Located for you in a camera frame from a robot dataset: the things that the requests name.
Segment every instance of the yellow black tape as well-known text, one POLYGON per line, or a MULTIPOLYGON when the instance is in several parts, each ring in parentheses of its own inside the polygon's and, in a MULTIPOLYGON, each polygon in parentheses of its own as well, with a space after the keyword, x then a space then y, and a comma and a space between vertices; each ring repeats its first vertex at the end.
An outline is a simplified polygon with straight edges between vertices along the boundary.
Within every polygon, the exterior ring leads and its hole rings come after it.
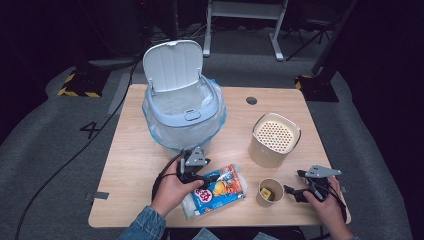
POLYGON ((300 75, 294 78, 295 87, 297 90, 302 90, 302 84, 300 83, 299 78, 314 78, 315 76, 309 75, 300 75))
POLYGON ((74 83, 76 80, 76 69, 74 69, 71 74, 66 78, 65 83, 63 84, 62 88, 59 90, 59 93, 57 95, 66 95, 71 97, 101 97, 101 92, 93 92, 93 91, 84 91, 79 90, 78 87, 76 89, 69 89, 69 86, 74 83))

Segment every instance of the snack package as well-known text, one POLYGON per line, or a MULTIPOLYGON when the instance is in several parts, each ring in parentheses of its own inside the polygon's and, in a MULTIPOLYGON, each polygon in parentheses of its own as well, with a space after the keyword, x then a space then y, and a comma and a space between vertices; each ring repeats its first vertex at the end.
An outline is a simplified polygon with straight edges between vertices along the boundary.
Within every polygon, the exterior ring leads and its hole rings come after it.
POLYGON ((210 184, 208 189, 196 189, 184 198, 181 204, 186 218, 188 220, 196 218, 244 198, 246 196, 247 183, 237 169, 236 165, 230 164, 205 174, 205 177, 213 175, 219 175, 219 177, 216 182, 210 184))

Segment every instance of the small cup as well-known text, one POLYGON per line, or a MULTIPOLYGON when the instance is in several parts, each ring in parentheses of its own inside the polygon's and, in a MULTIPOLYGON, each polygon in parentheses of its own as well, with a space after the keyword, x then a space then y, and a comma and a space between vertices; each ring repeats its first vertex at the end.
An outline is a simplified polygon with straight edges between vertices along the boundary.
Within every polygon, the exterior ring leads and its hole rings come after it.
POLYGON ((262 207, 270 207, 281 200, 284 190, 281 183, 275 179, 267 178, 259 184, 256 202, 262 207))

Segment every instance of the cylindrical container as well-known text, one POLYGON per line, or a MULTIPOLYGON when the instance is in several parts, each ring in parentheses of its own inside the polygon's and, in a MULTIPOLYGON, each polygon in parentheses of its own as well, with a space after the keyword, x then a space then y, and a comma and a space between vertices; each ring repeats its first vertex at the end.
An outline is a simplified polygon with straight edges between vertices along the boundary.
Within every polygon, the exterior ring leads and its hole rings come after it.
POLYGON ((300 128, 276 113, 263 115, 253 127, 249 144, 252 160, 264 168, 281 166, 300 140, 300 128))
POLYGON ((256 194, 256 202, 261 207, 270 207, 274 203, 280 201, 283 197, 284 190, 281 183, 275 179, 267 178, 261 181, 256 194))

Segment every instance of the perforated lid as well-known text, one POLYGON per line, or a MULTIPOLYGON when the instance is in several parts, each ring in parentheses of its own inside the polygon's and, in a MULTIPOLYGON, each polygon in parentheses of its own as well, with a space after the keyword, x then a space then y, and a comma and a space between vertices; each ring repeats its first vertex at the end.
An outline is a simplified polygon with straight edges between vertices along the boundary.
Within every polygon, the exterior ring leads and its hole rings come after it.
POLYGON ((297 145, 300 128, 283 116, 268 113, 255 124, 253 134, 265 147, 286 154, 297 145))
POLYGON ((147 50, 143 67, 149 84, 156 92, 190 86, 202 73, 202 48, 197 42, 180 40, 163 43, 147 50))

